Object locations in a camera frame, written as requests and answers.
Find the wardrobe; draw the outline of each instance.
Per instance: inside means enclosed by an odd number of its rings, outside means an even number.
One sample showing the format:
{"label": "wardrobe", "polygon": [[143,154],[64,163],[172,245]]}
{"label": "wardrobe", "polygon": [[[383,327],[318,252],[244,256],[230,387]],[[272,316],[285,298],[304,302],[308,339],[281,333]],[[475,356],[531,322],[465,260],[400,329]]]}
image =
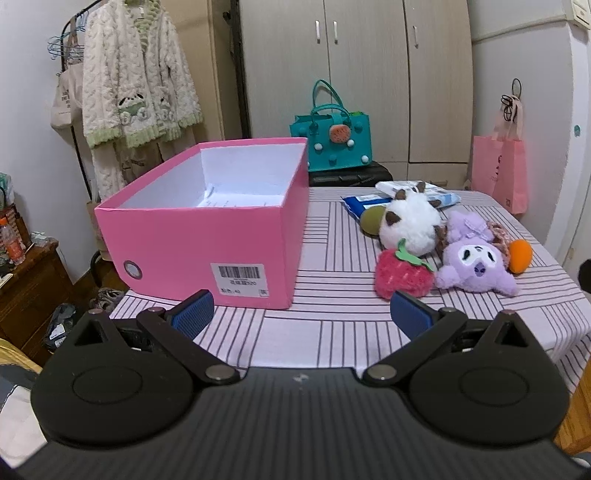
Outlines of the wardrobe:
{"label": "wardrobe", "polygon": [[[395,179],[461,188],[472,138],[466,0],[241,0],[253,137],[289,136],[327,79],[369,114],[373,160]],[[330,95],[320,92],[318,101]]]}

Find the black plastic bag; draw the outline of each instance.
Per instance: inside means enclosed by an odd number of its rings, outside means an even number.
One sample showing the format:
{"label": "black plastic bag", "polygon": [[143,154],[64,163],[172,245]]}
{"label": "black plastic bag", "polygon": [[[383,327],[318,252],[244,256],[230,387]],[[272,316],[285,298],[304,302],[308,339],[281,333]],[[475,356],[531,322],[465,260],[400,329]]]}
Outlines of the black plastic bag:
{"label": "black plastic bag", "polygon": [[71,303],[59,305],[51,315],[51,321],[47,326],[45,337],[43,337],[43,345],[50,352],[55,352],[66,340],[82,313]]}

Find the metal pivot screw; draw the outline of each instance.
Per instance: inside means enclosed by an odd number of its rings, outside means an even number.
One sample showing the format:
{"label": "metal pivot screw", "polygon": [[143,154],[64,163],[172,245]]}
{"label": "metal pivot screw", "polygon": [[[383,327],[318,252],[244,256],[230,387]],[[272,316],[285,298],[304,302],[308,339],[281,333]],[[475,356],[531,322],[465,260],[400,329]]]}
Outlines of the metal pivot screw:
{"label": "metal pivot screw", "polygon": [[455,309],[454,307],[443,307],[443,308],[439,309],[438,312],[439,312],[439,315],[445,316],[445,315],[449,315],[450,313],[457,312],[457,309]]}
{"label": "metal pivot screw", "polygon": [[163,307],[150,307],[148,311],[151,313],[155,313],[159,317],[164,317],[164,314],[166,313],[166,309]]}
{"label": "metal pivot screw", "polygon": [[229,365],[212,365],[205,370],[205,375],[210,378],[211,380],[215,380],[217,382],[223,382],[226,380],[230,380],[236,370],[234,370]]}
{"label": "metal pivot screw", "polygon": [[396,377],[396,369],[390,365],[377,364],[368,368],[368,375],[374,380],[386,381]]}

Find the tote bag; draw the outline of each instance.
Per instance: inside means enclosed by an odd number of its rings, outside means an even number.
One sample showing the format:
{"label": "tote bag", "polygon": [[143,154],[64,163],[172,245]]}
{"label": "tote bag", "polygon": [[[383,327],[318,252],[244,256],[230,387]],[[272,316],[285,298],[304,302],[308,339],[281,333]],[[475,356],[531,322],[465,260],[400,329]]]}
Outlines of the tote bag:
{"label": "tote bag", "polygon": [[513,214],[524,213],[528,206],[527,161],[522,140],[523,108],[511,96],[513,108],[509,120],[503,107],[490,137],[474,137],[472,190],[486,193]]}
{"label": "tote bag", "polygon": [[[70,20],[70,35],[64,46],[64,58],[69,64],[69,55],[78,46],[76,20]],[[70,127],[74,121],[82,117],[82,64],[69,65],[65,72],[58,75],[56,96],[51,107],[50,123],[54,129]]]}
{"label": "tote bag", "polygon": [[[317,88],[321,84],[337,103],[316,106]],[[326,80],[318,80],[312,88],[312,105],[309,115],[297,115],[290,125],[292,137],[308,138],[308,171],[369,165],[373,157],[369,116],[363,112],[349,112]],[[320,114],[326,110],[332,113]]]}

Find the striped tablecloth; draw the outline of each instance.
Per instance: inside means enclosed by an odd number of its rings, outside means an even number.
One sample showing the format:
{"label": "striped tablecloth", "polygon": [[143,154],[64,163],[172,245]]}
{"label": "striped tablecloth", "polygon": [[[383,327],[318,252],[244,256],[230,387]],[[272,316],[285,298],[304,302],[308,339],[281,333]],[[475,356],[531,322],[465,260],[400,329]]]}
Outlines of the striped tablecloth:
{"label": "striped tablecloth", "polygon": [[[249,366],[353,367],[358,372],[409,340],[390,318],[388,302],[374,292],[379,241],[364,236],[341,203],[343,196],[372,193],[366,188],[312,188],[295,298],[289,310],[216,307],[211,324],[195,339],[225,362]],[[513,238],[534,249],[531,266],[508,298],[493,292],[432,290],[422,301],[434,309],[463,310],[471,318],[492,319],[502,309],[519,312],[574,392],[591,356],[591,305],[554,258],[489,196],[459,192],[462,204],[485,219],[505,225]],[[428,261],[441,265],[440,258]],[[112,318],[135,316],[177,302],[129,291]]]}

